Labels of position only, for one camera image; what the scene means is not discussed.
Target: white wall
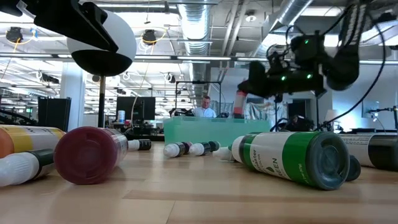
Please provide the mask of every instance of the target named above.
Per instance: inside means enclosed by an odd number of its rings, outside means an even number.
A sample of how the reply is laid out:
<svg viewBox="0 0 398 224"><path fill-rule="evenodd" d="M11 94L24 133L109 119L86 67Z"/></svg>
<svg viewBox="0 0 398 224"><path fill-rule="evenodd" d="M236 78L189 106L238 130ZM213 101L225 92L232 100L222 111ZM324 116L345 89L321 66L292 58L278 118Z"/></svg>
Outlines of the white wall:
<svg viewBox="0 0 398 224"><path fill-rule="evenodd" d="M390 108L397 104L398 67L385 66L379 81L366 100L378 101L379 108ZM344 113L350 109L365 94L379 71L379 66L362 65L359 80L348 90L333 92L333 109ZM394 129L392 112L380 112L379 119L386 129ZM382 128L379 122L372 118L362 118L362 104L351 113L341 118L341 126L349 128Z"/></svg>

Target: ceiling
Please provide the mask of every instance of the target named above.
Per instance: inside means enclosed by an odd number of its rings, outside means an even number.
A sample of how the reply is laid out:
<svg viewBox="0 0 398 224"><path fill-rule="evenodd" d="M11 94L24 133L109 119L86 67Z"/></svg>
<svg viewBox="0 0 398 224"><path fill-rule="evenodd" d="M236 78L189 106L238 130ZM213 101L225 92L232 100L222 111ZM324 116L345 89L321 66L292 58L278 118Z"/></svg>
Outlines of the ceiling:
<svg viewBox="0 0 398 224"><path fill-rule="evenodd" d="M137 4L137 1L94 1L98 4L119 4L130 3ZM240 13L239 5L238 13L235 18L231 18L231 8L233 7L233 0L217 1L218 4L212 5L210 9L210 36L208 37L209 55L221 56L224 37L226 35L228 21L234 20L233 27L237 26L237 21ZM244 54L250 56L250 53L257 49L262 42L262 27L266 16L277 12L282 1L262 1L253 0L249 1L246 12L250 12L256 17L255 21L246 21L243 19L240 24L237 41L235 41L231 54ZM309 8L307 8L302 17L316 16L317 18L325 17L334 18L340 13L339 7L344 7L346 1L326 1L317 0L313 1ZM151 4L163 4L162 1L156 1ZM390 1L376 1L375 8L390 7L396 4L396 0ZM175 4L170 3L170 7L175 7ZM146 13L146 12L116 12L122 17L131 27L137 40L137 54L153 54L153 55L185 55L186 48L184 44L184 36L182 30L181 17L178 14L164 14L164 13ZM24 41L22 44L15 46L6 38L6 32L10 27L21 27ZM36 31L37 36L33 38L32 29ZM155 30L155 36L160 39L152 47L145 46L141 42L141 35L149 29ZM284 36L275 34L273 42L285 42ZM398 45L398 37L392 37L389 45ZM17 52L17 53L46 53L46 54L69 54L67 49L66 38L60 34L54 33L47 29L36 27L33 24L33 19L27 15L22 17L14 17L0 12L0 52ZM174 88L175 84L169 83L167 79L172 75L176 80L190 81L192 74L190 73L190 63L143 63L134 62L127 70L120 76L108 78L107 86L118 86L124 89L127 95L131 96L156 96L157 111L167 115L167 111L174 107ZM24 103L28 106L34 106L36 96L53 96L59 97L60 85L51 84L52 88L43 88L48 86L48 83L40 81L42 73L50 75L60 82L62 81L62 68L63 62L61 61L38 61L38 60L23 60L18 58L0 58L0 75L4 71L6 73L0 77L1 85L17 85L24 86L23 88L3 88L0 94L5 95L2 100L2 106L6 105L12 107L16 104L21 104L21 100L5 100L4 98L16 99L22 98ZM210 78L216 80L220 70L212 68ZM225 77L225 83L228 86L236 86L239 82L247 76L247 70L236 70L229 72L230 75ZM92 75L87 74L86 83L86 112L98 112L98 95L99 83L92 80ZM137 90L142 86L146 90ZM198 91L197 86L186 86L187 90L182 91L178 98L178 107L191 108L194 106L193 92ZM116 99L118 96L116 90L107 89L106 97L108 102L106 112L108 114L115 114Z"/></svg>

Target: green plastic bin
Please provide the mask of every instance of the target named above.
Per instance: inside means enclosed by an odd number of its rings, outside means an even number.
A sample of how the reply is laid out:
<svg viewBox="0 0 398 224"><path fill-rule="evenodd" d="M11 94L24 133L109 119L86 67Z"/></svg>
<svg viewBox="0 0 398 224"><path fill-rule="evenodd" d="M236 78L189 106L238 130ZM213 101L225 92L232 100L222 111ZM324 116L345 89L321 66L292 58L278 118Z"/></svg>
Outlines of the green plastic bin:
<svg viewBox="0 0 398 224"><path fill-rule="evenodd" d="M222 146L229 146L239 136L251 132L268 132L268 121L196 118L176 116L164 121L165 143L218 141Z"/></svg>

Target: desk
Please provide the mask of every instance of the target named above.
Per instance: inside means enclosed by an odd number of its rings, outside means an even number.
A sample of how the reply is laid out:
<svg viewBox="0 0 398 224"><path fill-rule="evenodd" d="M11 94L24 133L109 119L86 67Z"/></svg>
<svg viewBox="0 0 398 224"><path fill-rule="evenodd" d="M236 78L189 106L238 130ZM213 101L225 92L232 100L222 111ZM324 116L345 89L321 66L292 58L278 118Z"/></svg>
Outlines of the desk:
<svg viewBox="0 0 398 224"><path fill-rule="evenodd" d="M2 224L398 223L398 173L363 169L339 190L314 190L211 156L130 152L100 185L57 173L0 189Z"/></svg>

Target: wooden table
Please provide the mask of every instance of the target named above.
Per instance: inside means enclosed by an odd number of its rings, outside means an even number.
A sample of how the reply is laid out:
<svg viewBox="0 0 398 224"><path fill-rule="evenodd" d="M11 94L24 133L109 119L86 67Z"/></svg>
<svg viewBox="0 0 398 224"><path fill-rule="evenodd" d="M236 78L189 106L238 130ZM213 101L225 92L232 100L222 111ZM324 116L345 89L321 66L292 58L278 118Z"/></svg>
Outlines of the wooden table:
<svg viewBox="0 0 398 224"><path fill-rule="evenodd" d="M0 189L1 224L398 223L398 173L363 169L326 192L211 156L130 152L109 180L77 186L56 173Z"/></svg>

